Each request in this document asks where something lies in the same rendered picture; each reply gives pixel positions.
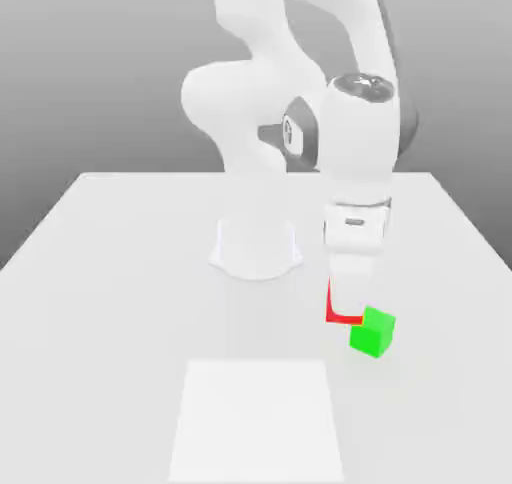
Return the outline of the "small green cube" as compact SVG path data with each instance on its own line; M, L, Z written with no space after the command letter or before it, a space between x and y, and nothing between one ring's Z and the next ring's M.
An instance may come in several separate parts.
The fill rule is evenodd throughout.
M374 358L380 358L390 347L396 317L373 307L367 307L360 325L350 330L349 345Z

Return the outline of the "small red cube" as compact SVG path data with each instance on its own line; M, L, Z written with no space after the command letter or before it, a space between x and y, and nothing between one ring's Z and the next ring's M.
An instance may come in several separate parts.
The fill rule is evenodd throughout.
M336 283L330 276L326 297L326 321L344 325L361 325L364 311L365 302L362 296L349 283Z

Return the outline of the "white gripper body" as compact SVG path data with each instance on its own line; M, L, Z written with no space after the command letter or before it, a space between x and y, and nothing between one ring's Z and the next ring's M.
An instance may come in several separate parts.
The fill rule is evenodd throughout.
M328 260L331 290L335 294L362 294L369 289L376 265L375 257L331 253Z

